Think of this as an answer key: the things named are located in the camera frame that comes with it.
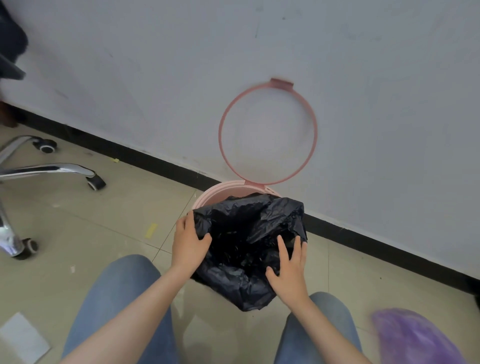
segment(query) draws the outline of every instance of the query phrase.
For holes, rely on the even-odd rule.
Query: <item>pink lid ring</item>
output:
[[[253,182],[253,181],[249,181],[248,179],[246,179],[245,177],[241,176],[236,170],[235,168],[233,168],[233,166],[230,164],[230,162],[228,161],[227,159],[227,156],[225,155],[225,152],[223,150],[223,145],[222,145],[222,130],[223,130],[223,124],[225,123],[225,118],[227,117],[227,114],[228,112],[230,111],[230,109],[232,108],[233,105],[235,105],[235,103],[237,103],[238,100],[240,100],[242,97],[244,97],[245,95],[253,92],[253,91],[256,91],[256,90],[260,90],[262,88],[279,88],[281,90],[284,90],[284,91],[287,91],[287,92],[290,92],[296,99],[297,101],[299,101],[303,107],[307,110],[307,113],[310,115],[310,117],[312,118],[312,122],[313,122],[313,145],[312,145],[312,148],[310,149],[310,153],[308,154],[308,157],[307,159],[304,161],[304,163],[295,171],[293,172],[291,175],[289,175],[288,177],[285,177],[279,181],[276,181],[276,182],[270,182],[270,183],[256,183],[256,182]],[[317,146],[317,138],[318,138],[318,126],[317,126],[317,118],[315,117],[315,113],[313,112],[313,109],[312,107],[310,106],[310,104],[307,102],[307,100],[305,100],[302,95],[300,95],[298,92],[294,91],[293,90],[293,83],[292,82],[288,82],[288,81],[284,81],[284,80],[280,80],[278,78],[272,78],[269,82],[267,83],[264,83],[264,84],[260,84],[260,85],[257,85],[257,86],[254,86],[254,87],[251,87],[245,91],[243,91],[240,95],[238,95],[236,98],[233,99],[232,102],[230,102],[230,104],[227,106],[227,108],[225,109],[223,115],[222,115],[222,119],[220,120],[220,126],[218,127],[218,144],[220,145],[220,152],[222,153],[222,157],[223,159],[225,160],[225,162],[227,163],[227,165],[230,167],[230,169],[237,175],[239,176],[240,178],[242,178],[243,180],[245,180],[245,184],[250,184],[250,185],[253,185],[253,186],[258,186],[258,187],[265,187],[266,185],[271,185],[271,184],[277,184],[277,183],[281,183],[281,182],[285,182],[286,180],[292,178],[293,176],[295,176],[297,173],[299,173],[306,165],[307,163],[309,162],[310,158],[312,158],[312,155],[313,155],[313,152],[315,151],[315,147]]]

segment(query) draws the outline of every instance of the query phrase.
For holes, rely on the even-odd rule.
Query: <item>jeans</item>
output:
[[[160,272],[142,255],[128,255],[111,263],[88,292],[68,334],[62,358],[114,318],[159,277]],[[325,292],[314,293],[310,298],[343,336],[361,351],[357,330],[345,305]],[[138,364],[174,364],[178,361],[172,314],[168,309]],[[287,318],[275,357],[275,364],[283,363],[324,363],[293,314]]]

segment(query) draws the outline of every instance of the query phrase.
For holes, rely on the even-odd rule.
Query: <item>forearm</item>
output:
[[[292,312],[327,364],[370,364],[370,361],[328,321],[308,298]]]
[[[134,364],[188,277],[169,270],[61,364]]]

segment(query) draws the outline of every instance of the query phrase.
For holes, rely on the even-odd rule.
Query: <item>hand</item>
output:
[[[282,237],[277,237],[280,253],[280,276],[276,276],[271,267],[267,267],[265,275],[275,293],[291,311],[309,300],[307,284],[303,276],[307,260],[307,243],[300,244],[300,236],[295,238],[292,259],[288,258],[287,248]]]
[[[185,274],[186,279],[194,273],[207,254],[212,237],[206,234],[199,240],[195,232],[193,211],[177,220],[172,247],[172,268]]]

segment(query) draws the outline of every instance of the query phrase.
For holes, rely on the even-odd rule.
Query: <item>black wheel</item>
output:
[[[24,249],[20,254],[14,256],[15,259],[25,260],[38,252],[38,243],[35,240],[27,238],[23,239],[22,243],[24,244]]]
[[[53,153],[57,150],[57,142],[50,139],[40,139],[33,143],[34,147],[43,153]]]
[[[101,179],[97,174],[93,177],[86,177],[87,183],[90,188],[94,191],[100,191],[102,188],[105,188],[107,185],[103,179]]]

